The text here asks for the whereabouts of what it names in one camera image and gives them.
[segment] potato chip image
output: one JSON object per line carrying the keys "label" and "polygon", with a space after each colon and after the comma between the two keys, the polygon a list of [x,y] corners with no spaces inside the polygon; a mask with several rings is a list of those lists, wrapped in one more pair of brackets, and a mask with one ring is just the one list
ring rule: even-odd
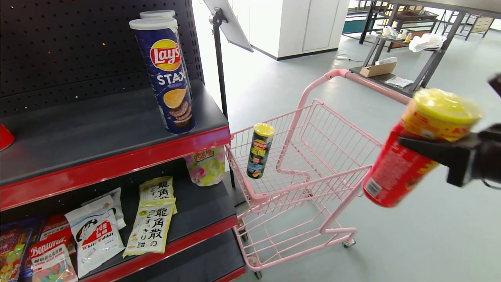
{"label": "potato chip image", "polygon": [[181,106],[185,95],[186,88],[170,90],[163,95],[163,102],[167,105],[167,107],[175,109]]}

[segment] green chip can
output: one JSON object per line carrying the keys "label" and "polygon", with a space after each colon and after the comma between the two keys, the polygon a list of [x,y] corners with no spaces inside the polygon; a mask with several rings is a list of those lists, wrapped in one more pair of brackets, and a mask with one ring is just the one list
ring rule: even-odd
{"label": "green chip can", "polygon": [[247,175],[250,178],[259,179],[263,176],[274,134],[275,128],[269,124],[257,123],[254,125],[247,164]]}

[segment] white plastic lid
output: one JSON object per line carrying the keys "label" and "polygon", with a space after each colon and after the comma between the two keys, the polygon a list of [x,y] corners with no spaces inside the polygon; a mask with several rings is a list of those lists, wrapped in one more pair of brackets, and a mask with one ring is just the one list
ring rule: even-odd
{"label": "white plastic lid", "polygon": [[168,18],[146,18],[129,22],[133,30],[164,30],[177,29],[177,20]]}
{"label": "white plastic lid", "polygon": [[176,15],[174,10],[156,10],[156,11],[146,11],[140,12],[139,16],[142,19],[145,18],[172,18]]}

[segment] caster wheel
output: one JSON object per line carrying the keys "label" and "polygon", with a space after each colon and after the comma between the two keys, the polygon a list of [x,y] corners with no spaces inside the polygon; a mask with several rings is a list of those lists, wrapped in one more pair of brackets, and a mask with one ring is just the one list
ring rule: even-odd
{"label": "caster wheel", "polygon": [[242,237],[242,241],[243,241],[243,242],[247,242],[247,241],[249,241],[249,236],[248,236],[248,234],[247,234],[247,233],[246,233],[246,234],[244,234],[244,235],[241,235],[241,237]]}
{"label": "caster wheel", "polygon": [[254,271],[254,275],[258,280],[261,280],[263,278],[263,275],[261,274],[261,271]]}
{"label": "caster wheel", "polygon": [[351,242],[344,241],[343,242],[343,247],[349,248],[349,247],[354,246],[356,243],[357,243],[357,241],[355,241],[355,239],[351,239]]}

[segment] shopping cart basket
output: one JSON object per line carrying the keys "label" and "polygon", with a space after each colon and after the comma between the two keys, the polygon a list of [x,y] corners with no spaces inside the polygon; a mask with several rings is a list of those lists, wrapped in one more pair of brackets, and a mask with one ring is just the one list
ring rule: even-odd
{"label": "shopping cart basket", "polygon": [[[246,175],[253,127],[232,134],[227,159],[249,205],[234,231],[246,264],[258,278],[264,268],[334,244],[355,244],[357,229],[342,227],[337,218],[363,194],[361,183],[381,143],[320,100],[305,105],[313,89],[335,76],[402,103],[409,100],[348,70],[326,73],[304,90],[296,110],[264,121],[275,128],[275,135],[260,179]],[[289,227],[278,229],[277,222]]]}

